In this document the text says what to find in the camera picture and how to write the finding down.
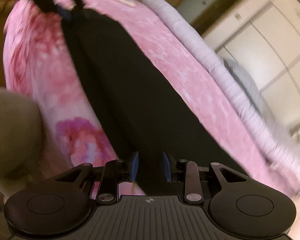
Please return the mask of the pale pink folded quilt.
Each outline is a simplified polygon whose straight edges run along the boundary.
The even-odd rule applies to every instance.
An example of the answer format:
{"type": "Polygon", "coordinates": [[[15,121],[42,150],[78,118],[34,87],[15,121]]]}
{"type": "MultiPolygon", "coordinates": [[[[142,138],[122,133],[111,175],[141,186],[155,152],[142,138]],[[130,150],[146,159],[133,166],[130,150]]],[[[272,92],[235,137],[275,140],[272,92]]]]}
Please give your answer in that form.
{"type": "Polygon", "coordinates": [[[267,124],[252,106],[248,96],[224,66],[222,60],[203,41],[174,7],[165,0],[142,0],[167,25],[184,47],[209,72],[240,120],[256,142],[261,153],[270,161],[270,167],[287,178],[300,181],[300,156],[275,139],[267,124]]]}

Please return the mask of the wooden door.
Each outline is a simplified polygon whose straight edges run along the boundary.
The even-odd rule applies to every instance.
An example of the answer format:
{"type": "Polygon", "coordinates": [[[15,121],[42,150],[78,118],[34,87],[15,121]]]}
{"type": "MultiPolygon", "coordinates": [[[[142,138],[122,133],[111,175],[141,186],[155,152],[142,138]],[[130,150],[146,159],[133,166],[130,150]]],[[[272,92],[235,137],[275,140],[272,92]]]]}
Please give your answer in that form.
{"type": "Polygon", "coordinates": [[[239,0],[214,0],[193,22],[192,27],[202,35],[239,0]]]}

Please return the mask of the white wardrobe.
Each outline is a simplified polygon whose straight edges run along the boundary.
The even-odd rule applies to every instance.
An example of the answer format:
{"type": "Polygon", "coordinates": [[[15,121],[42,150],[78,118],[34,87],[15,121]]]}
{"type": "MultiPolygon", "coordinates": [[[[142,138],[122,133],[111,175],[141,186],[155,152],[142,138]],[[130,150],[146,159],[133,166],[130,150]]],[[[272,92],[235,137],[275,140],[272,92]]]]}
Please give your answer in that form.
{"type": "Polygon", "coordinates": [[[292,133],[300,130],[299,0],[246,0],[204,41],[249,73],[276,121],[292,133]]]}

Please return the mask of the grey checked cushion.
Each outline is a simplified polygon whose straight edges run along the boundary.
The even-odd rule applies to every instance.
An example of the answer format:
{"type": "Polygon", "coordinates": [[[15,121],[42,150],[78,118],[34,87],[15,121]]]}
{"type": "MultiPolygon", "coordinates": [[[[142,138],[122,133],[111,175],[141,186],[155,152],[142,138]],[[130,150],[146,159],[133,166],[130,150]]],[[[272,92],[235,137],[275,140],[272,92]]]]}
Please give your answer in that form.
{"type": "Polygon", "coordinates": [[[248,72],[235,60],[223,58],[224,66],[243,89],[250,103],[260,116],[263,116],[263,102],[257,85],[248,72]]]}

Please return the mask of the pink floral bed blanket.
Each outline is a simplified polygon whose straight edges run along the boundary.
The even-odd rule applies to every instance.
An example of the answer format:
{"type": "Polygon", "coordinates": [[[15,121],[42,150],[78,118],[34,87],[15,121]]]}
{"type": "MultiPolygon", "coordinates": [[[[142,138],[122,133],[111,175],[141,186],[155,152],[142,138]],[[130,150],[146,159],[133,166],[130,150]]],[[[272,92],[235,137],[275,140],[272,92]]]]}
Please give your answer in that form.
{"type": "MultiPolygon", "coordinates": [[[[236,110],[209,72],[167,25],[142,3],[85,0],[123,25],[177,90],[217,144],[253,179],[289,197],[300,181],[270,167],[236,110]]],[[[54,174],[81,163],[101,166],[116,158],[80,84],[61,30],[61,18],[17,0],[5,24],[3,63],[7,89],[32,98],[44,120],[43,171],[54,174]]]]}

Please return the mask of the black trousers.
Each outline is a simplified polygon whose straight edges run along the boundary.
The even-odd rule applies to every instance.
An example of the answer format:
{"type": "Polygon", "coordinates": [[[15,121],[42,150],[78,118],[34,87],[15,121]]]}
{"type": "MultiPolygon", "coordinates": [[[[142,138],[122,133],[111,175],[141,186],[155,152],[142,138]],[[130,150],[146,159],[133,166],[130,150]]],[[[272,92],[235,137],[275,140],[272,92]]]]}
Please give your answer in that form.
{"type": "Polygon", "coordinates": [[[242,172],[119,22],[91,9],[63,10],[61,16],[89,103],[117,156],[139,156],[136,182],[145,194],[181,192],[166,180],[164,153],[242,172]]]}

